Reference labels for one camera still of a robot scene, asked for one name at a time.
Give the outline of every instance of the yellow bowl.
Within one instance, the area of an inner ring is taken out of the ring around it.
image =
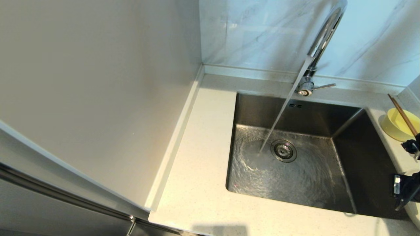
[[[416,131],[420,132],[420,118],[409,111],[404,110],[404,112]],[[381,127],[385,133],[398,141],[405,142],[409,139],[414,139],[413,133],[396,108],[389,109],[385,118],[382,120]]]

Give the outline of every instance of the kitchen faucet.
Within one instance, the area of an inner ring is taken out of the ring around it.
[[[340,23],[340,20],[346,10],[347,0],[339,0],[339,2],[333,7],[333,9],[328,14],[328,17],[323,23],[321,30],[318,33],[318,36],[315,38],[311,48],[309,49],[308,56],[312,56],[314,60],[306,69],[303,77],[301,78],[299,85],[296,89],[296,92],[301,96],[310,96],[312,92],[317,89],[325,89],[333,87],[336,84],[327,84],[319,87],[315,87],[314,82],[312,81],[312,76],[317,70],[317,63],[322,56],[325,48],[331,40],[337,26]]]

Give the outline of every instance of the refrigerator door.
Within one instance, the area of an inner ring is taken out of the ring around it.
[[[0,228],[51,236],[125,236],[131,221],[75,206],[0,179]]]
[[[126,236],[131,225],[129,215],[0,163],[0,229],[48,236]]]
[[[158,226],[145,222],[143,220],[137,220],[130,236],[177,236],[181,235],[174,229]]]
[[[1,129],[0,162],[34,179],[113,210],[145,220],[149,216],[148,212],[37,153]]]

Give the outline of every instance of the white wall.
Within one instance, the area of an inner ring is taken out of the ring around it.
[[[0,1],[1,128],[143,206],[201,64],[196,0]]]
[[[297,73],[337,0],[200,0],[207,64]],[[317,75],[407,86],[419,73],[420,1],[348,0]]]
[[[398,95],[398,98],[407,111],[420,117],[420,75]]]

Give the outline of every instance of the speckled quartz countertop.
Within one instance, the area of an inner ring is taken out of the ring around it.
[[[412,222],[325,210],[229,192],[226,187],[236,93],[285,97],[291,84],[205,75],[156,211],[149,221],[215,236],[420,235]],[[392,103],[386,94],[322,89],[314,102],[365,108],[399,173],[420,170],[379,120]],[[406,210],[420,221],[419,204]]]

